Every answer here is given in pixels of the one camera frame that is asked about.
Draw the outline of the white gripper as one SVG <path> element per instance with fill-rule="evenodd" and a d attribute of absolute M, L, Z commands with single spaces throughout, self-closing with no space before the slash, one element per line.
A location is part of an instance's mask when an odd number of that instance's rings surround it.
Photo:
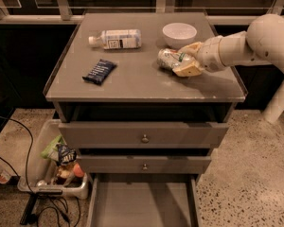
<path fill-rule="evenodd" d="M 178 77 L 199 76 L 203 68 L 211 73 L 220 72 L 225 69 L 220 58 L 219 47 L 222 36 L 207 39 L 204 43 L 196 42 L 188 44 L 179 49 L 181 53 L 186 53 L 192 57 L 197 56 L 197 61 L 188 61 L 174 67 L 172 71 Z"/>

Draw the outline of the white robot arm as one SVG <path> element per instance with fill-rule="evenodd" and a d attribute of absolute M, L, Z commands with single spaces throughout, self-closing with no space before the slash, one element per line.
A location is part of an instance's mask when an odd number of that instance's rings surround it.
<path fill-rule="evenodd" d="M 284 74 L 284 18 L 277 14 L 257 17 L 248 29 L 229 36 L 212 37 L 181 48 L 192 61 L 173 72 L 179 77 L 197 76 L 206 70 L 214 73 L 235 65 L 272 64 Z M 284 112 L 284 80 L 262 113 L 270 123 Z"/>

